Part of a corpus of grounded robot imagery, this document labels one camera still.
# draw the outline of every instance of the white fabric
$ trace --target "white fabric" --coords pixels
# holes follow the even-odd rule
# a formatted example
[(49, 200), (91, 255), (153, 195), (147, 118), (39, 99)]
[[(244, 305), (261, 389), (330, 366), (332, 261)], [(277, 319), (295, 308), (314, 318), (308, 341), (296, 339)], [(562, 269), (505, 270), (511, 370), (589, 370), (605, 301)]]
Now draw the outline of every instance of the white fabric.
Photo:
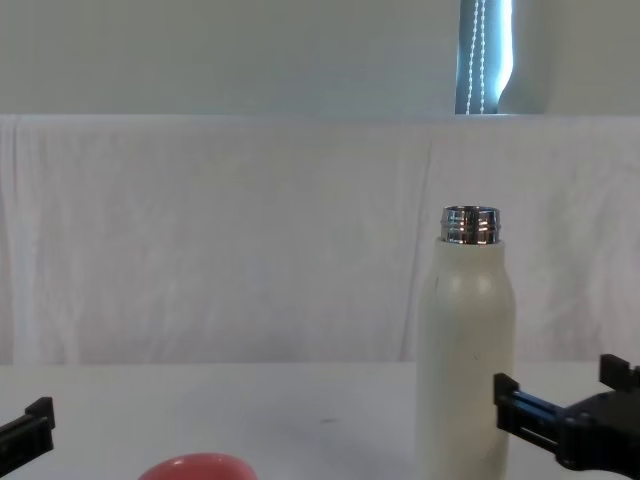
[(640, 119), (0, 132), (2, 362), (410, 359), (449, 203), (503, 210), (521, 357), (637, 358)]

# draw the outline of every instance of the white table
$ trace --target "white table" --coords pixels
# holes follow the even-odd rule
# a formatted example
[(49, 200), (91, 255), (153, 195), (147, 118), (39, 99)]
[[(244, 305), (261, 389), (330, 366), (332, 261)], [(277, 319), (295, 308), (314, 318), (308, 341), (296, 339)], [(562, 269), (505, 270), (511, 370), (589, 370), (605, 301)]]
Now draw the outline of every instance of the white table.
[[(523, 389), (566, 404), (604, 390), (596, 365), (521, 365)], [(260, 480), (411, 479), (414, 366), (291, 364), (1, 367), (0, 421), (54, 398), (55, 450), (28, 480), (135, 480), (181, 453), (221, 451)], [(617, 478), (573, 473), (511, 441), (509, 480)]]

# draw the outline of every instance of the window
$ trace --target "window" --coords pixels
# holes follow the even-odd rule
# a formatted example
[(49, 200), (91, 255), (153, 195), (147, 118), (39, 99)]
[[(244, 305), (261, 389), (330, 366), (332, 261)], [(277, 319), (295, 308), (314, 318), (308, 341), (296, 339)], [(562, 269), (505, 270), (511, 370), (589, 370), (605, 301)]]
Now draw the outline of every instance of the window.
[(457, 114), (498, 113), (513, 69), (511, 2), (461, 0)]

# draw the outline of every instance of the metal bottle neck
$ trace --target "metal bottle neck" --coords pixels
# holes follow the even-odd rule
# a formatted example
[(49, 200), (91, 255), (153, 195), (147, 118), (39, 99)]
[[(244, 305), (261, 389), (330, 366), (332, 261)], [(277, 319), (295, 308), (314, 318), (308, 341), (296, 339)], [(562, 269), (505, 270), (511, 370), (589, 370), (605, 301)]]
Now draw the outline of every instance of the metal bottle neck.
[(490, 245), (500, 242), (500, 210), (490, 207), (454, 206), (442, 212), (443, 242)]

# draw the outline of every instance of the white backdrop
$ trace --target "white backdrop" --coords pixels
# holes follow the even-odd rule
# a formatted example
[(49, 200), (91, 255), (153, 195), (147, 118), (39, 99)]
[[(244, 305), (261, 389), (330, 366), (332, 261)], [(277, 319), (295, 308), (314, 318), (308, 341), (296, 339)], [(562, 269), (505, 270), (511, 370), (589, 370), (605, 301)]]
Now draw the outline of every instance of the white backdrop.
[(411, 359), (450, 203), (503, 210), (520, 357), (640, 360), (639, 119), (0, 133), (3, 362)]

